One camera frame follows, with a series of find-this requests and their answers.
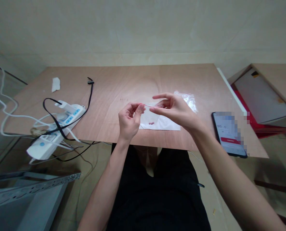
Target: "white wall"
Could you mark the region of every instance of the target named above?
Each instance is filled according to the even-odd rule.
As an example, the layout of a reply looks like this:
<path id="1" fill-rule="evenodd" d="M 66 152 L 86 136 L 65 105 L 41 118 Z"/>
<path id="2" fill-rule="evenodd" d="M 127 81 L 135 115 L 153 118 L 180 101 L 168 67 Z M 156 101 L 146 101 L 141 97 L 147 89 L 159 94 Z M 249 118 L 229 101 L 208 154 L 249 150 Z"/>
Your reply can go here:
<path id="1" fill-rule="evenodd" d="M 47 66 L 286 63 L 286 0 L 0 0 L 0 53 Z"/>

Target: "red button on screen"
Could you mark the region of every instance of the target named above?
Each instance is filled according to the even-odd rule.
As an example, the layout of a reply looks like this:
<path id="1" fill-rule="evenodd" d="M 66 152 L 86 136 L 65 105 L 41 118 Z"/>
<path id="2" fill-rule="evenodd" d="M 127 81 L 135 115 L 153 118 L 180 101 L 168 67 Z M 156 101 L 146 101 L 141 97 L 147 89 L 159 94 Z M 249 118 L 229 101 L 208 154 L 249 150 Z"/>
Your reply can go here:
<path id="1" fill-rule="evenodd" d="M 235 144 L 240 144 L 237 140 L 235 139 L 230 139 L 230 138 L 225 138 L 225 137 L 221 137 L 221 141 L 223 142 L 228 142 L 228 143 L 235 143 Z"/>

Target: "left hand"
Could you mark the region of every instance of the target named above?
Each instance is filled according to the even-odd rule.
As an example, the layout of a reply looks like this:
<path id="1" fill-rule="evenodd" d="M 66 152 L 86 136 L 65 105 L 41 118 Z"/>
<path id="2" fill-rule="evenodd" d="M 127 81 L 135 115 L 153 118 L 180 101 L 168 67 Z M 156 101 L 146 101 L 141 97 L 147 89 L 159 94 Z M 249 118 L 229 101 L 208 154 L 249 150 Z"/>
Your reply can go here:
<path id="1" fill-rule="evenodd" d="M 139 130 L 141 115 L 145 109 L 144 104 L 130 102 L 118 113 L 120 138 L 131 141 Z"/>

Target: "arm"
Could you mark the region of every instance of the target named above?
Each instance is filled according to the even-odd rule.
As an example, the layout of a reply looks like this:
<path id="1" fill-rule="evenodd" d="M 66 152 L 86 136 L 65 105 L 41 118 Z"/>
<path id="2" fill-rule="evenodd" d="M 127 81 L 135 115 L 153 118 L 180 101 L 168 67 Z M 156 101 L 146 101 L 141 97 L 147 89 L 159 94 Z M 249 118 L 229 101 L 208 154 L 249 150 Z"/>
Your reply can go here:
<path id="1" fill-rule="evenodd" d="M 167 98 L 157 104 L 164 108 L 153 107 L 150 111 L 170 118 L 191 134 L 220 194 L 243 227 L 286 230 L 259 190 L 233 162 L 182 97 L 164 93 L 153 98 Z"/>
<path id="2" fill-rule="evenodd" d="M 123 172 L 131 139 L 138 132 L 144 105 L 129 103 L 118 114 L 120 135 L 109 162 L 89 199 L 78 231 L 103 230 L 107 224 Z"/>

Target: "hand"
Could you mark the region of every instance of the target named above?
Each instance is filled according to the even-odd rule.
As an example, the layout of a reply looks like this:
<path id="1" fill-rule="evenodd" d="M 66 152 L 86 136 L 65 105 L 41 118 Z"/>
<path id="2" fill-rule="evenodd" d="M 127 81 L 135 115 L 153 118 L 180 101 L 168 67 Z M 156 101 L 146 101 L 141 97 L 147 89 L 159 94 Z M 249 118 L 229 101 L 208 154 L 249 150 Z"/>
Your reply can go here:
<path id="1" fill-rule="evenodd" d="M 139 130 L 141 115 L 145 109 L 144 104 L 130 102 L 118 113 L 120 138 L 131 141 Z"/>
<path id="2" fill-rule="evenodd" d="M 181 96 L 172 93 L 153 96 L 153 99 L 159 98 L 166 98 L 156 104 L 156 106 L 163 107 L 151 107 L 149 109 L 151 112 L 168 117 L 187 131 L 204 127 L 200 118 L 190 109 Z"/>

